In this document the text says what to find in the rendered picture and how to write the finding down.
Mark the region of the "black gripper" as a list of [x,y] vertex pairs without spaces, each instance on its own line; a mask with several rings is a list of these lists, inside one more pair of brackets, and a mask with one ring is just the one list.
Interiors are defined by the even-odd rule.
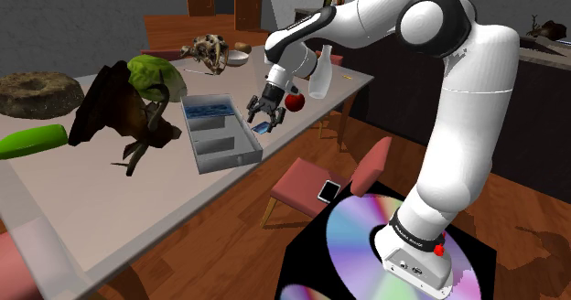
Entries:
[[251,123],[254,116],[261,110],[266,113],[270,113],[268,132],[271,133],[272,130],[284,120],[286,108],[279,107],[279,105],[281,104],[285,93],[286,92],[281,88],[274,86],[271,83],[266,83],[262,92],[262,97],[259,99],[254,95],[247,104],[247,122]]

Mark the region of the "red apple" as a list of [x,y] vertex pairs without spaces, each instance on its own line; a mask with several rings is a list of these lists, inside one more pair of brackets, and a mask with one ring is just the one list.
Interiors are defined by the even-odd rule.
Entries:
[[305,96],[302,93],[299,94],[288,94],[285,97],[285,107],[290,112],[299,112],[303,109],[305,105]]

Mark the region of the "white bowl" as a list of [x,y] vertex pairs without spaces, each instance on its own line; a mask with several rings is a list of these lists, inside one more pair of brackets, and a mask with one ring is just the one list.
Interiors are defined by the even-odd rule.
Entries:
[[249,59],[249,54],[240,50],[230,50],[227,58],[227,65],[239,67],[245,64]]

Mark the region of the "white vase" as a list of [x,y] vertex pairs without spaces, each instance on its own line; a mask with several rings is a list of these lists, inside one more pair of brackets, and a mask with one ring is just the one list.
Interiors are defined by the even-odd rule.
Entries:
[[324,99],[327,95],[332,79],[331,49],[331,45],[324,45],[322,47],[317,66],[308,84],[308,94],[311,98]]

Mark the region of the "grey open box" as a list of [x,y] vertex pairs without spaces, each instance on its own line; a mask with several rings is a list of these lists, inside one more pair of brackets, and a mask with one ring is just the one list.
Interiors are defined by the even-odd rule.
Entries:
[[230,94],[181,98],[200,174],[259,163],[263,148]]

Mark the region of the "red chair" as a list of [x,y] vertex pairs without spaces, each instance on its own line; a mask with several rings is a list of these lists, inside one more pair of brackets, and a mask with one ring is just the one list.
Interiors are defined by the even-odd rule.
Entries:
[[[319,59],[319,57],[321,56],[321,51],[315,51],[317,58]],[[342,65],[342,61],[343,61],[343,57],[340,55],[334,55],[334,54],[330,54],[329,55],[331,64],[333,65],[338,65],[341,66]]]
[[182,54],[180,49],[142,49],[141,50],[142,61],[158,61],[160,59],[166,61],[173,61],[182,59]]
[[339,193],[350,187],[352,195],[363,196],[384,171],[391,143],[392,137],[384,137],[377,142],[359,162],[350,178],[339,176],[299,157],[272,187],[260,227],[265,226],[277,201],[315,218],[329,204],[317,198],[326,180],[340,184]]

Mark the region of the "tan animal skull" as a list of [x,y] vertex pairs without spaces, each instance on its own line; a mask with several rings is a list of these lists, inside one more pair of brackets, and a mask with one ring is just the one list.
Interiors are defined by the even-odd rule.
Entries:
[[180,57],[201,61],[214,74],[220,75],[227,66],[229,46],[220,35],[206,34],[195,37],[193,44],[183,46]]

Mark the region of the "white phone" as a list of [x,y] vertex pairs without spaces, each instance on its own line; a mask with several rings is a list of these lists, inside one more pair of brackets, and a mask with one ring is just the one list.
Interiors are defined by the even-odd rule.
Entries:
[[326,180],[319,191],[317,198],[322,202],[330,203],[338,195],[339,189],[340,184],[331,180]]

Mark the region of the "green lettuce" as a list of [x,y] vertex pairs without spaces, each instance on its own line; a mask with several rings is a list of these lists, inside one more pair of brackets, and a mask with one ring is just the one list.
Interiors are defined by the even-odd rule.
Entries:
[[179,102],[181,97],[188,94],[182,75],[166,59],[139,55],[128,61],[127,68],[131,72],[129,82],[143,98],[149,101],[159,102],[162,100],[162,94],[159,90],[149,90],[150,86],[160,82],[159,73],[162,73],[164,84],[168,87],[171,102]]

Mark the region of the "dark brown animal figure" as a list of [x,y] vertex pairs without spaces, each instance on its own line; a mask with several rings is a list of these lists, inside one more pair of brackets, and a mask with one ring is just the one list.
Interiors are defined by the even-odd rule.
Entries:
[[159,99],[150,103],[145,103],[129,82],[130,75],[123,60],[112,67],[102,67],[76,112],[68,139],[71,146],[89,142],[104,127],[133,137],[135,140],[123,152],[123,158],[129,160],[124,165],[128,176],[134,173],[149,147],[162,148],[181,136],[181,130],[163,118],[170,100],[163,71],[158,72],[158,81],[149,86],[159,91]]

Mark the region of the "black robot stand, rainbow discs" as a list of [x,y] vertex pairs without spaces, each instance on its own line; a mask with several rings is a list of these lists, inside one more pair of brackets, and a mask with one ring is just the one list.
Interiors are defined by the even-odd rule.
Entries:
[[[342,190],[286,247],[275,300],[435,300],[374,253],[373,234],[403,201],[379,182],[362,197]],[[495,250],[453,225],[445,239],[453,273],[445,300],[493,300]]]

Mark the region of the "pale long table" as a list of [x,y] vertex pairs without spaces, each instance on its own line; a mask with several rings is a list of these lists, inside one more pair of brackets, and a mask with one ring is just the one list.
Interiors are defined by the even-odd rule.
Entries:
[[[207,70],[192,59],[172,64],[188,94],[228,93],[244,118],[248,101],[260,95],[271,68],[264,64],[264,47],[254,47],[244,65],[219,76],[184,71]],[[332,68],[323,100],[308,97],[307,81],[294,78],[306,104],[300,112],[287,112],[270,134],[253,133],[263,148],[262,161],[373,79]],[[163,149],[149,148],[131,177],[111,163],[122,161],[124,146],[133,140],[109,128],[75,147],[0,160],[0,218],[45,300],[88,297],[260,165],[200,175],[181,103],[170,103],[164,117],[183,134]]]

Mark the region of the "green cucumber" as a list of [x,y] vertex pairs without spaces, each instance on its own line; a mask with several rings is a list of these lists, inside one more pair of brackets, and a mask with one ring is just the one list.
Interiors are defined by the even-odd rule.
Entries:
[[68,135],[61,124],[18,131],[0,140],[0,160],[33,155],[67,143]]

